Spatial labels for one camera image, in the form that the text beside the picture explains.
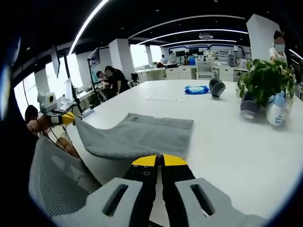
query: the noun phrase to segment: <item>wet wipes package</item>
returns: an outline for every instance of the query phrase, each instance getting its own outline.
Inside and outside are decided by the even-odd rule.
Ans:
[[[185,87],[185,93],[188,95],[199,95],[199,94],[206,94],[209,91],[209,88],[207,86],[186,86]]]

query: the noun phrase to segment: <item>window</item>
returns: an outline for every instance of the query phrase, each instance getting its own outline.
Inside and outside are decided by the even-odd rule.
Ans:
[[[160,62],[162,58],[161,47],[150,45],[152,62]]]
[[[67,80],[67,73],[66,73],[64,58],[63,57],[60,58],[59,61],[60,61],[60,69],[59,69],[58,78],[53,69],[52,62],[46,64],[46,66],[45,66],[49,90],[50,90],[50,92],[55,93],[57,99],[62,97],[62,95],[65,93],[64,82]],[[67,62],[68,62],[71,81],[72,81],[73,86],[82,87],[83,83],[81,80],[76,55],[72,54],[71,56],[68,56]]]
[[[148,58],[145,45],[131,44],[131,54],[135,68],[148,65]]]
[[[33,105],[40,111],[40,104],[37,101],[38,91],[36,86],[35,74],[32,73],[27,76],[22,82],[20,82],[14,88],[15,96],[19,110],[24,118],[25,110],[27,109],[27,101],[29,105]]]

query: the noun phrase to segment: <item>gray towel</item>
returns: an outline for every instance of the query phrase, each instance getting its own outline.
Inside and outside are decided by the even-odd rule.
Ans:
[[[130,113],[108,130],[96,129],[78,118],[76,126],[85,149],[98,157],[123,159],[163,153],[184,157],[193,120]]]

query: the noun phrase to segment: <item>black ceiling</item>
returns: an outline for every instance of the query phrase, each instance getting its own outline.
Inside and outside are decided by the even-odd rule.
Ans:
[[[290,1],[242,1],[242,0],[191,0],[177,3],[175,0],[110,0],[93,18],[81,38],[95,41],[88,44],[88,49],[106,46],[116,38],[128,38],[144,29],[178,18],[197,15],[230,15],[245,19],[227,17],[201,17],[181,20],[162,25],[135,37],[154,38],[174,32],[193,29],[231,29],[247,31],[246,22],[252,14],[267,17],[279,23],[285,31],[287,46],[302,48],[298,29],[301,18],[291,12]],[[52,44],[61,45],[74,40],[78,30],[100,0],[48,0],[39,1],[24,19],[23,34],[19,57],[14,68],[39,53],[50,49]],[[249,36],[231,32],[212,32],[214,39],[236,40],[238,45],[249,45]],[[173,35],[161,40],[168,43],[198,39],[198,33]],[[76,47],[76,51],[85,51],[86,45]]]

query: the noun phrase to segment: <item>potted plant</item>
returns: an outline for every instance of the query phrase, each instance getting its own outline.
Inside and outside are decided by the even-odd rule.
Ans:
[[[240,97],[247,91],[253,96],[254,102],[266,107],[268,99],[281,91],[285,91],[284,97],[292,99],[294,96],[294,77],[293,71],[287,68],[287,64],[275,61],[274,64],[255,59],[252,63],[246,64],[249,72],[240,77],[238,87]]]

